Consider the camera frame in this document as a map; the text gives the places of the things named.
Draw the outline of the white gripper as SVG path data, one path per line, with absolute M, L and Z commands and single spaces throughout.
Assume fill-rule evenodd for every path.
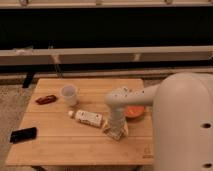
M 109 116 L 109 125 L 114 132 L 121 132 L 125 125 L 125 117 L 122 112 L 113 112 Z

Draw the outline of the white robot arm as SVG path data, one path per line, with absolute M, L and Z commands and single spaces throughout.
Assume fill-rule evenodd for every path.
M 177 73 L 138 91 L 119 87 L 105 103 L 114 135 L 122 129 L 125 107 L 153 107 L 154 171 L 213 171 L 212 74 Z

